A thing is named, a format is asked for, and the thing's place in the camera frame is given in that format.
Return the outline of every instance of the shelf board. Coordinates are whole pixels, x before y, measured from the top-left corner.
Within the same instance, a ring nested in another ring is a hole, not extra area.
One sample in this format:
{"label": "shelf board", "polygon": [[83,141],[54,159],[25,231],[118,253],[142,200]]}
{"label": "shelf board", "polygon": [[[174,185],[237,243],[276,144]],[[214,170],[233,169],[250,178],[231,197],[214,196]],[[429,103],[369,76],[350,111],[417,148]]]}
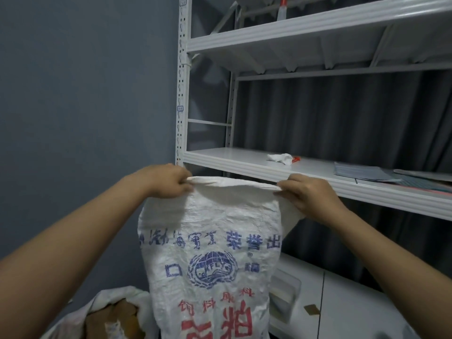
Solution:
{"label": "shelf board", "polygon": [[302,158],[290,166],[267,160],[269,152],[240,148],[186,151],[184,163],[278,182],[290,174],[326,179],[339,196],[452,221],[452,195],[334,175],[334,162]]}
{"label": "shelf board", "polygon": [[417,63],[452,64],[452,0],[370,2],[189,39],[187,51],[257,75],[353,64],[405,71]]}

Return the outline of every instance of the perforated metal upright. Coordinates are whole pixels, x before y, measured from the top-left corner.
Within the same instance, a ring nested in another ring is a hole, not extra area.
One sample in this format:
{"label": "perforated metal upright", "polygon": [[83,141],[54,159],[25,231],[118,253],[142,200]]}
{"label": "perforated metal upright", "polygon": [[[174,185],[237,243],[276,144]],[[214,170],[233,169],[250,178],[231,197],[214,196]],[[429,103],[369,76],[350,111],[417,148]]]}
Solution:
{"label": "perforated metal upright", "polygon": [[179,0],[175,152],[175,163],[177,165],[183,165],[182,158],[187,150],[191,66],[191,60],[187,53],[187,42],[191,35],[191,22],[192,0]]}

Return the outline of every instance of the gray wall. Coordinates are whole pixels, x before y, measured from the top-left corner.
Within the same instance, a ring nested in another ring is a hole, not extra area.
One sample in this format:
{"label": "gray wall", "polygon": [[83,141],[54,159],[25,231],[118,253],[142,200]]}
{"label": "gray wall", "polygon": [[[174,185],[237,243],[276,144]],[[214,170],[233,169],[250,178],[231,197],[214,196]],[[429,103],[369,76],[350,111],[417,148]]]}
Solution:
{"label": "gray wall", "polygon": [[[178,0],[0,0],[0,257],[174,161],[177,23]],[[64,314],[101,289],[148,289],[136,233],[137,212]]]}

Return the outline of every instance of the blue logo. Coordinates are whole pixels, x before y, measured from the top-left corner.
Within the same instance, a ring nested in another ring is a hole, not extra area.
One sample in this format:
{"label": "blue logo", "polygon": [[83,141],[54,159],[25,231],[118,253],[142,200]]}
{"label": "blue logo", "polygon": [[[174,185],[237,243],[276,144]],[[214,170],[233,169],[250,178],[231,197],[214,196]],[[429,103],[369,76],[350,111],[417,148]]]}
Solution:
{"label": "blue logo", "polygon": [[196,255],[190,260],[187,275],[198,287],[210,289],[217,283],[235,280],[239,266],[229,252],[208,252]]}

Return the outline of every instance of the dark curtain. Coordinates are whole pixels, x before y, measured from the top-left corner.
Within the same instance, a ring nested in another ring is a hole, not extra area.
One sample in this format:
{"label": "dark curtain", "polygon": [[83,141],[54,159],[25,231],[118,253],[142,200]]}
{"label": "dark curtain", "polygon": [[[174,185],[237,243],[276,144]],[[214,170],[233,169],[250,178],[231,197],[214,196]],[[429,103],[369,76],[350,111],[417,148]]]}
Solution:
{"label": "dark curtain", "polygon": [[[452,172],[452,70],[241,82],[234,146],[389,169]],[[343,199],[452,277],[452,223]],[[338,237],[301,221],[283,252],[379,289]]]}

